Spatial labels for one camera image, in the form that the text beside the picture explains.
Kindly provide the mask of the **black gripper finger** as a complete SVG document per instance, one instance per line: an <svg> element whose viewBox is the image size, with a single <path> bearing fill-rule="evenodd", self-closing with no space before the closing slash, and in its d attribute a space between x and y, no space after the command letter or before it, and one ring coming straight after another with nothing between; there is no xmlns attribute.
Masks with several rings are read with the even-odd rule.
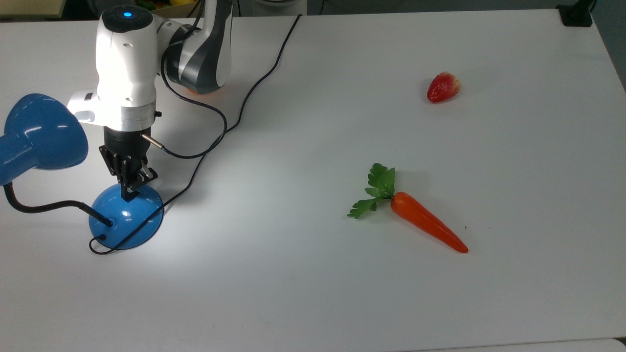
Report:
<svg viewBox="0 0 626 352"><path fill-rule="evenodd" d="M139 195L139 189L158 177L154 169L148 167L147 159L130 159L129 162L129 201Z"/></svg>
<svg viewBox="0 0 626 352"><path fill-rule="evenodd" d="M121 197L125 202L130 202L132 200L130 159L113 153L105 145L101 145L98 150L107 165L108 172L117 178Z"/></svg>

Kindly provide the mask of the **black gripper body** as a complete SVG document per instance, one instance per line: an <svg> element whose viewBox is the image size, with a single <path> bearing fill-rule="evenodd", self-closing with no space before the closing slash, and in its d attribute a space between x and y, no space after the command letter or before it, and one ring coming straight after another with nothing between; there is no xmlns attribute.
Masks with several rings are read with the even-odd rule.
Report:
<svg viewBox="0 0 626 352"><path fill-rule="evenodd" d="M151 136L152 128L147 128L135 132L121 132L118 130L103 127L104 145L102 146L102 157L105 160L117 156L130 156L131 158L147 161L147 151L151 145L143 135Z"/></svg>

